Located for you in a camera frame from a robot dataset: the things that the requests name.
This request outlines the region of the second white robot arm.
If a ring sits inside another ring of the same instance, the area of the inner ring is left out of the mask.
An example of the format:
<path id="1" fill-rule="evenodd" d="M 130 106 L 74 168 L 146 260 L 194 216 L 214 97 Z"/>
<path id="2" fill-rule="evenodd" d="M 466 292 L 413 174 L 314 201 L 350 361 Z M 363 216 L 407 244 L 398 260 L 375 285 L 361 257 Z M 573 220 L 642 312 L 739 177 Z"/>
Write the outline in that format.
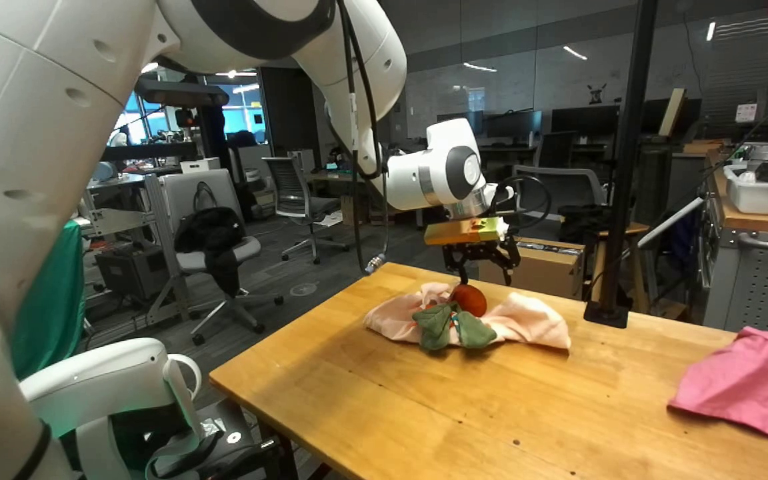
<path id="1" fill-rule="evenodd" d="M 79 352 L 19 388 L 82 480 L 239 480 L 267 468 L 239 413 L 194 408 L 199 365 L 158 340 Z"/>

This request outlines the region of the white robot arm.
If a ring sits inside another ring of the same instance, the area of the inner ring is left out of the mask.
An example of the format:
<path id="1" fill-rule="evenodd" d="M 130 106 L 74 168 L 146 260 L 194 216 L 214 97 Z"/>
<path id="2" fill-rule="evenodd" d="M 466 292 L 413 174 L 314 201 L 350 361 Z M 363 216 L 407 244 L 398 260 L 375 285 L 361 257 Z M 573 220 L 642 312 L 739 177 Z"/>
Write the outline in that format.
<path id="1" fill-rule="evenodd" d="M 419 153 L 382 153 L 375 122 L 405 89 L 407 57 L 379 0 L 0 0 L 0 480 L 123 480 L 115 413 L 194 417 L 194 392 L 158 340 L 87 349 L 29 380 L 10 356 L 19 308 L 158 58 L 199 74 L 289 58 L 393 209 L 475 220 L 493 206 L 461 118 L 429 125 Z"/>

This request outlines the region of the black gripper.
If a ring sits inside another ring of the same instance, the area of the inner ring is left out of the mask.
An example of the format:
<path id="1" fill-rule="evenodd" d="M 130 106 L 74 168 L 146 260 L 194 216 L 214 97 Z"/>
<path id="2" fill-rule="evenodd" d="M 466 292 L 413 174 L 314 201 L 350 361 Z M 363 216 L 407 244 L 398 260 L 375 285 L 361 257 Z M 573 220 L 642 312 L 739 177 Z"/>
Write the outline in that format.
<path id="1" fill-rule="evenodd" d="M 503 285 L 511 285 L 511 276 L 519 266 L 519 252 L 511 234 L 502 241 L 457 244 L 442 249 L 442 262 L 449 269 L 458 272 L 458 282 L 470 285 L 470 262 L 491 262 L 502 269 Z"/>

